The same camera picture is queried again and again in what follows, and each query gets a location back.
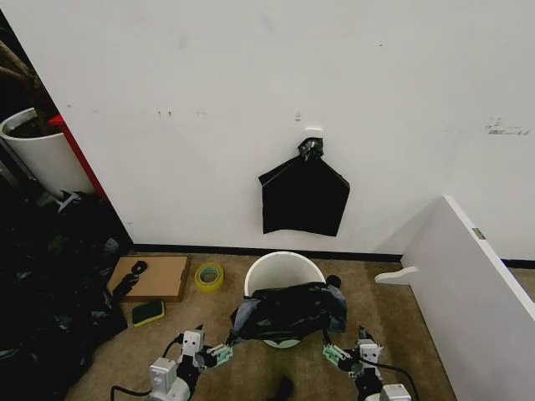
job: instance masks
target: white bucket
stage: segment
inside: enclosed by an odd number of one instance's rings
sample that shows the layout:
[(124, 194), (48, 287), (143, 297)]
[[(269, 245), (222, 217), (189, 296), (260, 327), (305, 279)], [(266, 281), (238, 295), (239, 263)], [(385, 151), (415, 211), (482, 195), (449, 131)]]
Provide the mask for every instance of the white bucket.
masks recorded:
[[(306, 282), (325, 282), (325, 278), (318, 267), (306, 257), (280, 251), (264, 255), (252, 264), (245, 277), (243, 291), (249, 296), (263, 288), (283, 288)], [(299, 340), (264, 342), (275, 348), (290, 348), (299, 343)]]

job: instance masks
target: black trash bag pile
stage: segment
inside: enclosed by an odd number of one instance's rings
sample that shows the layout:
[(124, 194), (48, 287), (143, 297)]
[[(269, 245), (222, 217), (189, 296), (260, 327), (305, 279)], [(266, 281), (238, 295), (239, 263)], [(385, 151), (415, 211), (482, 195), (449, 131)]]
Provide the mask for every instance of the black trash bag pile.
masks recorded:
[(300, 340), (312, 332), (344, 332), (347, 306), (342, 292), (324, 282), (256, 290), (231, 315), (227, 343), (243, 340)]
[(349, 183), (321, 160), (321, 138), (307, 138), (298, 150), (299, 156), (258, 177), (262, 184), (263, 232), (300, 230), (336, 236)]
[(0, 383), (5, 399), (25, 399), (24, 394), (64, 399), (89, 368), (93, 351), (126, 328), (106, 283), (130, 239), (109, 204), (78, 195), (59, 213), (55, 204), (40, 208), (10, 190), (4, 196)]

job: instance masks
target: potted plant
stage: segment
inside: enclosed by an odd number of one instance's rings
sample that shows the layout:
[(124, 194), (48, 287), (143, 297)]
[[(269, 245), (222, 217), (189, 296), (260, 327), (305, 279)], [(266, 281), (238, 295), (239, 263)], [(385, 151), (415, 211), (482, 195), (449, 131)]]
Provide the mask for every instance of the potted plant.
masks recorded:
[(2, 40), (0, 76), (16, 83), (33, 106), (6, 118), (0, 137), (52, 195), (61, 197), (62, 190), (94, 192), (64, 133), (48, 123), (58, 111), (41, 79)]

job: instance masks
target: green sponge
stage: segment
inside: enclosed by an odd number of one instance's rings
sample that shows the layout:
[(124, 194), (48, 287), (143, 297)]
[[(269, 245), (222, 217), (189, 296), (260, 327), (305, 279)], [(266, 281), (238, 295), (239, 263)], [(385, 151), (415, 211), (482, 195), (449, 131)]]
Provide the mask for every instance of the green sponge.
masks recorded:
[(144, 303), (132, 309), (132, 324), (134, 327), (143, 326), (164, 317), (166, 310), (161, 299), (156, 299), (149, 303)]

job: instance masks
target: black baseboard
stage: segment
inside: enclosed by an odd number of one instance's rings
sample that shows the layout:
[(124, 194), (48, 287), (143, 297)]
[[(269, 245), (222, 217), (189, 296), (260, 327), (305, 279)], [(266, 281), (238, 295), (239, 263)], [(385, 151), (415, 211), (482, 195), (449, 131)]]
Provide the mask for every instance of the black baseboard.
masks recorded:
[[(357, 253), (357, 252), (327, 252), (327, 251), (301, 251), (294, 249), (270, 248), (238, 248), (234, 246), (195, 246), (195, 245), (153, 245), (134, 244), (136, 252), (175, 252), (175, 253), (220, 253), (223, 255), (263, 256), (276, 251), (296, 252), (306, 257), (316, 259), (334, 259), (340, 261), (385, 261), (399, 262), (401, 255), (390, 253)], [(502, 259), (507, 267), (518, 269), (535, 269), (535, 261), (518, 259)]]
[(524, 261), (522, 259), (502, 259), (503, 264), (513, 269), (535, 269), (535, 261)]

